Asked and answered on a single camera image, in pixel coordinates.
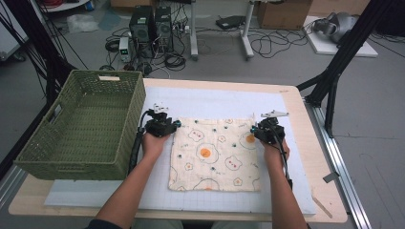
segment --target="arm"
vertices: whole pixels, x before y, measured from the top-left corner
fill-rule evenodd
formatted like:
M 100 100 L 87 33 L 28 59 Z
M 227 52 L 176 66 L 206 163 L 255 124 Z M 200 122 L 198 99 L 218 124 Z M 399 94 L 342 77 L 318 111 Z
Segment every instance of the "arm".
M 283 171 L 283 161 L 277 145 L 265 146 L 265 161 L 270 175 L 273 228 L 307 228 L 297 200 L 288 185 Z M 283 140 L 283 148 L 289 156 L 289 147 Z
M 121 228 L 131 226 L 143 189 L 168 137 L 169 135 L 154 137 L 150 134 L 143 136 L 142 160 L 110 196 L 96 215 L 96 219 L 110 221 Z

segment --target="basket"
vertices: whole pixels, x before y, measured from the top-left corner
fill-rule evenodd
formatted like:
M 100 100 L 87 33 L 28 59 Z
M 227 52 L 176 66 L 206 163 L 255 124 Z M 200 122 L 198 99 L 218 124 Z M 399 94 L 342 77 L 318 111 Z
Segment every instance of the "basket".
M 141 73 L 72 71 L 14 163 L 40 179 L 125 179 L 145 96 Z

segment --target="person's right hand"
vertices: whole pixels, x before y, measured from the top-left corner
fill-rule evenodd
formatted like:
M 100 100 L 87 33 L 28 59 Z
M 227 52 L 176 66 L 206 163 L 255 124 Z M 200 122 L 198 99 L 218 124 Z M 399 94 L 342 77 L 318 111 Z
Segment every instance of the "person's right hand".
M 142 150 L 143 158 L 151 159 L 153 163 L 159 158 L 161 152 L 163 151 L 164 142 L 169 138 L 170 135 L 156 137 L 149 133 L 143 135 Z
M 270 145 L 261 141 L 262 145 L 265 147 L 265 162 L 268 169 L 283 170 L 284 163 L 280 154 L 279 145 Z M 283 148 L 286 152 L 286 159 L 289 157 L 289 147 L 286 140 L 283 139 Z

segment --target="patterned cloth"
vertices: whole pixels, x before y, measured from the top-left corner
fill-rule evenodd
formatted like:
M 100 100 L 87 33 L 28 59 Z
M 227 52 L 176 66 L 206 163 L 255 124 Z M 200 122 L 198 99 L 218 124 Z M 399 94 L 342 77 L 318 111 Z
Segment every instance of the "patterned cloth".
M 260 191 L 253 119 L 179 118 L 169 188 Z

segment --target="wooden table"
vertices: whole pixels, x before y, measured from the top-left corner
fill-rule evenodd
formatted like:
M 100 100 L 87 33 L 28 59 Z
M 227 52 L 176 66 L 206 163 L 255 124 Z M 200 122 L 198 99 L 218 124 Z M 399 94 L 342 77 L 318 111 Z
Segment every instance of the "wooden table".
M 306 221 L 345 222 L 347 220 L 346 210 L 337 192 L 335 182 L 326 183 L 323 180 L 324 176 L 330 174 L 330 169 L 309 120 L 302 97 L 295 87 L 166 79 L 144 79 L 144 83 L 145 87 L 195 88 L 280 94 L 290 113 L 289 120 L 294 130 L 294 138 L 301 154 L 312 199 L 316 206 L 316 215 L 306 217 Z M 48 207 L 43 205 L 52 185 L 53 181 L 51 180 L 40 180 L 28 175 L 13 199 L 9 212 L 13 215 L 78 217 L 93 217 L 98 212 L 98 208 Z M 160 210 L 139 210 L 136 217 L 150 219 L 271 220 L 271 215 L 269 214 L 201 213 Z

